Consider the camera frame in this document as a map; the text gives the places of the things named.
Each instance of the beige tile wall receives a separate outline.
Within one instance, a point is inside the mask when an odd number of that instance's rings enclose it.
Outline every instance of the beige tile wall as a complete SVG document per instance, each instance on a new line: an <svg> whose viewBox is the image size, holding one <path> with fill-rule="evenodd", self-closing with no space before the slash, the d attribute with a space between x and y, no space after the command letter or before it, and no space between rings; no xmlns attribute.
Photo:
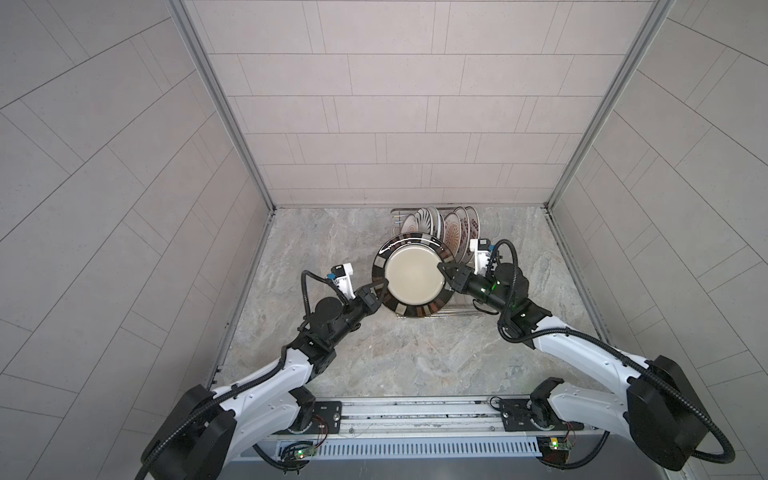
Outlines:
<svg viewBox="0 0 768 480"><path fill-rule="evenodd" d="M266 204L169 17L0 7L3 480L133 478L243 291Z"/></svg>
<svg viewBox="0 0 768 480"><path fill-rule="evenodd" d="M678 0L554 209L616 344L678 362L735 445L712 479L768 478L765 25Z"/></svg>
<svg viewBox="0 0 768 480"><path fill-rule="evenodd" d="M650 2L186 5L278 204L509 204L547 200Z"/></svg>

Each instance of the metal wire rack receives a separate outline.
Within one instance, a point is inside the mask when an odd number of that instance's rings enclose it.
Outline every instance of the metal wire rack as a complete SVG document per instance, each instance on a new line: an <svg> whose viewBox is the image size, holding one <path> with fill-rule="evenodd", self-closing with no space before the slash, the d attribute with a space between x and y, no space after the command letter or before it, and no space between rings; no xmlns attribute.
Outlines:
<svg viewBox="0 0 768 480"><path fill-rule="evenodd" d="M420 207L400 207L393 208L392 214L392 236L398 235L402 228L402 222L406 220L406 217L410 214L415 214ZM450 214L455 207L437 207L437 211L445 216ZM454 293L445 307L440 309L437 313L433 313L429 318L446 318L451 316L477 316L482 315L472 306L472 298L469 295L462 295L460 293Z"/></svg>

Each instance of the black mounting plate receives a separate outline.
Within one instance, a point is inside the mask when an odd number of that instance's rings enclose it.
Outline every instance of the black mounting plate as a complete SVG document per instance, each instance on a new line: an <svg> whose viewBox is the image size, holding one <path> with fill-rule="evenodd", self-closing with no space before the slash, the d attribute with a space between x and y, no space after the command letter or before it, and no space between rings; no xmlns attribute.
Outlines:
<svg viewBox="0 0 768 480"><path fill-rule="evenodd" d="M505 432L530 432L531 428L537 428L531 421L531 411L528 409L528 399L500 399L498 407L502 411L502 423L504 423ZM584 424L571 422L571 430L584 430ZM568 425L558 420L552 430L541 430L542 435L546 432L566 432Z"/></svg>
<svg viewBox="0 0 768 480"><path fill-rule="evenodd" d="M333 416L338 414L339 419L334 420ZM341 402L315 402L315 408L312 412L312 417L315 415L326 421L328 425L328 433L339 433L341 426ZM280 430L275 432L276 435L317 435L320 433L317 421L312 421L309 428L301 433L294 433L290 430Z"/></svg>

